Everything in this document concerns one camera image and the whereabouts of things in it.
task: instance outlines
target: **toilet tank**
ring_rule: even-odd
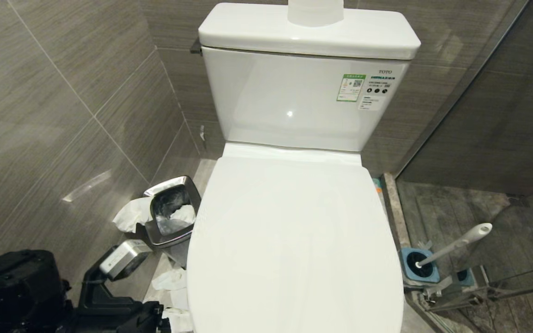
[[[303,27],[287,6],[221,3],[198,31],[227,141],[352,152],[421,45],[401,13],[361,9]]]

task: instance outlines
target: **shower enclosure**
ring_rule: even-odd
[[[488,285],[427,304],[480,332],[533,332],[533,1],[520,8],[396,179],[413,247],[493,224],[436,262],[441,278],[475,267]]]

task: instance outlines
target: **white toilet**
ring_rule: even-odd
[[[397,333],[400,263],[359,152],[419,39],[397,12],[287,10],[218,4],[199,28],[227,143],[188,250],[195,331]]]

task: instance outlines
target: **trash can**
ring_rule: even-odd
[[[187,204],[194,208],[195,215],[198,214],[201,195],[197,187],[190,177],[182,176],[157,184],[143,194],[154,197],[150,205],[153,219],[145,223],[145,226],[137,225],[137,234],[146,236],[152,249],[163,251],[170,259],[186,269],[188,244],[194,222],[188,224],[170,219],[170,216]]]

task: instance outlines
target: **toilet brush handle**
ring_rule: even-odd
[[[468,232],[466,232],[466,234],[463,234],[463,236],[461,236],[457,240],[453,241],[450,245],[446,246],[443,249],[440,249],[436,253],[433,253],[433,255],[431,255],[431,257],[421,261],[420,263],[416,263],[416,266],[419,267],[419,268],[423,267],[424,265],[427,265],[427,264],[429,264],[429,263],[431,263],[431,262],[443,257],[447,253],[450,253],[451,251],[453,251],[453,250],[455,250],[457,248],[461,248],[461,247],[464,247],[464,246],[466,246],[466,245],[468,245],[468,244],[470,244],[472,242],[476,242],[477,240],[480,240],[484,236],[489,234],[489,232],[491,230],[493,230],[493,225],[490,224],[490,223],[481,223],[480,225],[476,225],[472,229],[468,230]]]

